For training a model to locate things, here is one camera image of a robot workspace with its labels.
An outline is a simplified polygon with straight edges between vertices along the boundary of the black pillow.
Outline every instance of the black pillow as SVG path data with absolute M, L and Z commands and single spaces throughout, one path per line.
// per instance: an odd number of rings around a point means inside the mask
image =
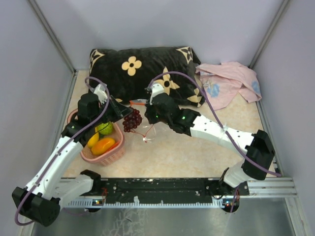
M 191 47 L 154 47 L 128 50 L 93 49 L 90 54 L 90 76 L 107 84 L 109 92 L 119 102 L 149 98 L 145 88 L 158 74 L 183 72 L 194 78 L 195 63 L 200 60 Z M 181 75 L 164 75 L 157 80 L 164 92 L 179 105 L 201 106 L 199 89 Z M 97 82 L 90 80 L 95 88 Z

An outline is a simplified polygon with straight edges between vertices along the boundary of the pink towel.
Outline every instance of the pink towel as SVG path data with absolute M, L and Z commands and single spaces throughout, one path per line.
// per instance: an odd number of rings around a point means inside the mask
M 215 110 L 226 107 L 239 92 L 248 102 L 261 99 L 256 73 L 238 62 L 197 66 L 200 80 Z

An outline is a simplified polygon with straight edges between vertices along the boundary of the plastic basket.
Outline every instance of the plastic basket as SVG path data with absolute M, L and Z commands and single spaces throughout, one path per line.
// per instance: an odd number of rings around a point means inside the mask
M 72 116 L 75 113 L 77 113 L 77 111 L 78 111 L 78 109 L 76 109 L 70 113 L 70 115 L 68 116 L 68 119 L 67 119 L 67 123 L 69 123 L 71 121 Z M 113 125 L 114 125 L 113 133 L 108 135 L 107 137 L 111 137 L 111 138 L 115 139 L 115 141 L 119 142 L 119 144 L 115 148 L 113 148 L 112 150 L 110 150 L 110 151 L 108 151 L 108 152 L 106 152 L 100 156 L 93 155 L 91 150 L 89 149 L 89 147 L 85 146 L 83 148 L 83 150 L 80 152 L 80 155 L 81 155 L 83 160 L 85 160 L 86 162 L 92 163 L 92 164 L 100 164 L 103 166 L 108 166 L 108 165 L 112 164 L 113 162 L 117 161 L 118 159 L 120 159 L 124 155 L 124 153 L 125 153 L 124 135 L 116 123 L 114 123 Z

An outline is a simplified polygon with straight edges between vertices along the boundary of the blue flower print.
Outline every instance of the blue flower print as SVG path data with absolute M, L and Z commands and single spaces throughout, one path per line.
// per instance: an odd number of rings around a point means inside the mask
M 255 93 L 260 94 L 259 83 L 257 81 L 252 82 L 252 89 L 254 89 Z
M 201 71 L 200 75 L 214 75 L 213 73 L 209 73 L 209 72 L 205 72 L 205 71 Z
M 220 86 L 218 84 L 209 85 L 207 88 L 207 92 L 210 94 L 211 97 L 218 97 L 220 93 Z

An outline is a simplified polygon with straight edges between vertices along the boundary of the red grapes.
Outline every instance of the red grapes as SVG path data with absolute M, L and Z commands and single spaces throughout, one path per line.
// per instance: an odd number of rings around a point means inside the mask
M 132 129 L 136 129 L 142 122 L 140 111 L 133 109 L 133 112 L 124 118 L 124 132 L 130 132 Z

